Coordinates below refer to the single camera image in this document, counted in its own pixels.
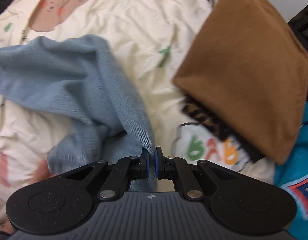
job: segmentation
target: bear print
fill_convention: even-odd
[[[36,32],[49,32],[64,22],[71,13],[88,0],[41,0],[30,19],[29,27]]]

